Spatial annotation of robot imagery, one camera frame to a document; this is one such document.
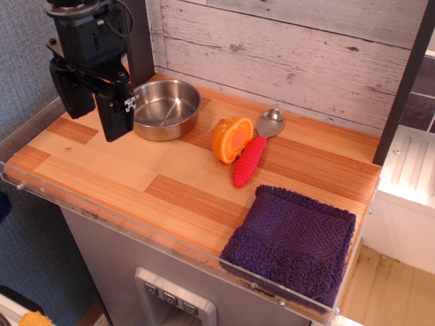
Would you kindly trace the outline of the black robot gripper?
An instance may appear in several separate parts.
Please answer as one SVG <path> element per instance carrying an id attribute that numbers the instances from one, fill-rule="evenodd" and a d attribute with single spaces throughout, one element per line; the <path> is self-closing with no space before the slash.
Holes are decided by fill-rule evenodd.
<path id="1" fill-rule="evenodd" d="M 136 100 L 130 75 L 122 66 L 134 17 L 123 1 L 46 1 L 44 9 L 58 37 L 47 47 L 49 70 L 66 112 L 78 119 L 95 108 L 106 141 L 133 129 Z"/>

